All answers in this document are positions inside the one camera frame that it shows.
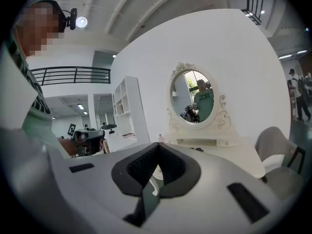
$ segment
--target man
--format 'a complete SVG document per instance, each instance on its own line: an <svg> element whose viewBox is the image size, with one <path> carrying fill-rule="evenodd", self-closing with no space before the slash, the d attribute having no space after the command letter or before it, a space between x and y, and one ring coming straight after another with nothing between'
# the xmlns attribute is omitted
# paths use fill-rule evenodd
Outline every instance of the man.
<svg viewBox="0 0 312 234"><path fill-rule="evenodd" d="M101 125L100 129L104 129L105 125L106 125L106 123L103 122L103 125Z"/></svg>
<svg viewBox="0 0 312 234"><path fill-rule="evenodd" d="M294 89L294 94L297 101L297 109L298 109L298 118L297 120L302 121L302 110L303 108L304 113L308 117L308 121L311 119L311 113L308 110L307 104L305 100L303 99L303 95L299 91L299 76L295 73L294 69L290 69L289 74L292 76L292 89Z"/></svg>
<svg viewBox="0 0 312 234"><path fill-rule="evenodd" d="M199 92L194 96L194 102L198 105L199 121L207 119L214 107L214 93L206 88L204 80L197 81Z"/></svg>
<svg viewBox="0 0 312 234"><path fill-rule="evenodd" d="M70 139L57 139L52 133L51 111L45 102L39 83L28 69L26 62L27 57L41 50L41 47L47 45L50 39L64 32L65 27L66 17L57 2L43 0L23 11L21 20L13 26L5 42L13 61L38 93L22 129L27 135L59 149L63 157L69 157L78 153L77 147Z"/></svg>

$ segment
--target railing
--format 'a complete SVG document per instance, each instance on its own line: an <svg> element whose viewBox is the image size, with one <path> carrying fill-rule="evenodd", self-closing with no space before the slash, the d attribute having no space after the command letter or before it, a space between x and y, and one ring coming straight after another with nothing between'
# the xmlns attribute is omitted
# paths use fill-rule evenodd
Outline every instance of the railing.
<svg viewBox="0 0 312 234"><path fill-rule="evenodd" d="M93 67L49 67L33 69L41 86L64 83L111 83L111 70Z"/></svg>
<svg viewBox="0 0 312 234"><path fill-rule="evenodd" d="M263 0L261 0L261 2L260 0L256 0L256 1L251 0L251 5L250 5L250 0L247 0L246 9L243 9L242 12L244 12L245 15L248 16L256 25L260 25L262 6L263 6Z"/></svg>

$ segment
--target oval mirror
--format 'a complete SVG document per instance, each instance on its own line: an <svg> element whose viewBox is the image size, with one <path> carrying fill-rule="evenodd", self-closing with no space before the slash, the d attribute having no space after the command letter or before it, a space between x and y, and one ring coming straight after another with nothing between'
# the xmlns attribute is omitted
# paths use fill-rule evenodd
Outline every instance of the oval mirror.
<svg viewBox="0 0 312 234"><path fill-rule="evenodd" d="M195 70L180 73L172 89L172 107L187 122L206 120L214 107L214 91L208 78Z"/></svg>

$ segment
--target black slot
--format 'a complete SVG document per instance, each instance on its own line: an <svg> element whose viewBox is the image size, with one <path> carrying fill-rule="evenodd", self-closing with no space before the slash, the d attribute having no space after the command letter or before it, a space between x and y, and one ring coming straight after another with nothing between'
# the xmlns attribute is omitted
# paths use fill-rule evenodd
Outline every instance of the black slot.
<svg viewBox="0 0 312 234"><path fill-rule="evenodd" d="M92 167L94 167L93 164L86 163L86 164L82 164L82 165L78 165L78 166L72 166L72 167L69 168L69 170L72 173L76 173L76 172L81 172L81 171L86 170L86 169L90 169Z"/></svg>
<svg viewBox="0 0 312 234"><path fill-rule="evenodd" d="M228 186L228 189L251 223L257 222L269 213L269 210L267 210L241 183L233 183Z"/></svg>

